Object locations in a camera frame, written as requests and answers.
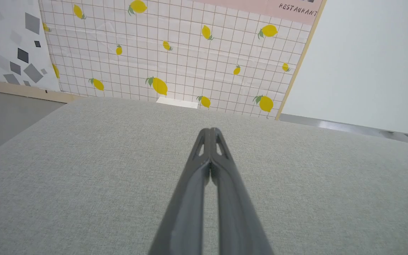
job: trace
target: white rectangular object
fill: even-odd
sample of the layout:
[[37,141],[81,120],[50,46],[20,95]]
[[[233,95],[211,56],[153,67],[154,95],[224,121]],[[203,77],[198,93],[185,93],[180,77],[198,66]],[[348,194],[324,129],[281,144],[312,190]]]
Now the white rectangular object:
[[189,102],[183,100],[175,100],[174,98],[167,98],[167,97],[159,97],[157,103],[164,103],[168,105],[175,105],[175,106],[182,106],[188,108],[198,108],[198,103],[196,102]]
[[408,0],[327,0],[282,113],[408,134]]

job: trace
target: grid pattern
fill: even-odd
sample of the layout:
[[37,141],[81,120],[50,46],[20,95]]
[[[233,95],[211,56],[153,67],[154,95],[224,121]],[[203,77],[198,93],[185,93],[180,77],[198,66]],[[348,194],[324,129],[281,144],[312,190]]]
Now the grid pattern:
[[[153,76],[166,82],[166,97],[193,102],[208,97],[210,107],[199,106],[204,110],[276,116],[311,26],[188,0],[143,1],[147,10],[130,16],[131,2],[41,0],[63,92],[156,101],[163,95],[145,84]],[[75,16],[73,5],[86,19]],[[278,34],[259,39],[268,24]],[[214,40],[201,34],[204,25]],[[165,50],[163,41],[173,50]],[[117,45],[121,55],[115,53]],[[241,70],[234,75],[237,65]],[[105,90],[95,89],[91,78],[102,81]],[[273,100],[270,113],[253,102],[257,95]]]

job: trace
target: yellow lemon print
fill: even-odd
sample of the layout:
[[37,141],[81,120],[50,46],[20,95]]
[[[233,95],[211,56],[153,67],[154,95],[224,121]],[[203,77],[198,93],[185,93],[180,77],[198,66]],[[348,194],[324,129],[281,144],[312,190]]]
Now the yellow lemon print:
[[266,25],[261,29],[261,31],[259,31],[257,37],[261,39],[260,37],[264,38],[264,35],[267,37],[272,37],[275,34],[278,34],[277,27],[275,27],[274,25]]
[[128,6],[127,12],[131,16],[131,14],[135,14],[135,12],[143,13],[145,10],[147,10],[147,6],[142,1],[135,0]]
[[89,82],[94,85],[96,89],[102,90],[104,89],[103,83],[97,79],[89,79]]
[[269,112],[273,108],[273,101],[270,99],[270,97],[265,97],[263,95],[254,97],[253,101],[256,100],[256,104],[259,102],[259,107],[261,108],[262,111]]
[[122,47],[120,45],[118,45],[118,47],[116,48],[116,54],[117,55],[121,55],[122,54]]
[[154,87],[155,91],[158,94],[162,94],[166,96],[166,93],[168,92],[168,86],[166,85],[166,83],[162,80],[160,80],[159,78],[154,78],[154,77],[150,77],[146,79],[147,83],[149,82],[149,86]]
[[240,66],[237,65],[236,68],[234,69],[234,75],[237,75],[238,73],[240,73]]
[[196,99],[200,101],[204,107],[207,107],[207,108],[210,107],[210,99],[208,99],[207,97],[200,96],[200,97],[196,97]]
[[210,29],[204,25],[203,30],[202,30],[202,34],[204,36],[205,39],[207,40],[213,40],[214,37],[212,36],[212,33],[210,32]]
[[45,32],[51,32],[51,29],[47,26],[47,24],[42,23],[42,25],[44,26]]
[[53,64],[53,63],[51,63],[51,64],[53,65],[53,69],[55,70],[56,78],[58,78],[58,79],[59,79],[59,75],[60,75],[60,73],[59,73],[58,68],[56,67],[56,65],[55,65],[55,64]]
[[78,5],[73,5],[73,12],[78,18],[86,19],[86,16],[83,14],[83,11],[81,11],[81,8]]
[[173,50],[173,47],[170,46],[169,42],[163,41],[163,48],[166,50]]
[[283,64],[283,70],[284,70],[285,72],[290,71],[289,65],[286,64],[286,63],[284,63],[284,64]]

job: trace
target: wooden strip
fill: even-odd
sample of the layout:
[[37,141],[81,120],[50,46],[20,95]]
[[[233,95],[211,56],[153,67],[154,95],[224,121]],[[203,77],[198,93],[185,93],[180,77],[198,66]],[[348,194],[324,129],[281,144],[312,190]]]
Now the wooden strip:
[[0,82],[0,92],[23,97],[38,98],[40,100],[49,100],[61,103],[70,103],[73,100],[82,98],[81,96],[71,95],[63,92],[55,92],[38,87],[30,87],[18,84],[9,84]]
[[275,120],[280,119],[281,112],[284,108],[284,104],[289,96],[290,89],[292,89],[292,85],[294,84],[295,78],[297,77],[298,71],[300,70],[301,63],[303,62],[303,59],[305,58],[306,52],[308,51],[308,47],[310,46],[311,39],[313,38],[314,32],[316,31],[317,24],[319,23],[319,19],[321,18],[322,11],[324,10],[325,4],[327,3],[327,0],[322,0],[321,6],[319,7],[319,13],[317,14],[316,21],[314,21],[314,24],[311,28],[310,35],[308,37],[308,40],[306,41],[305,47],[303,48],[303,52],[301,53],[300,59],[298,60],[297,64],[297,69],[294,72],[292,79],[290,80],[290,84],[288,86],[288,90],[286,90],[286,94],[284,95],[283,101],[281,102],[280,109],[278,110],[277,116]]

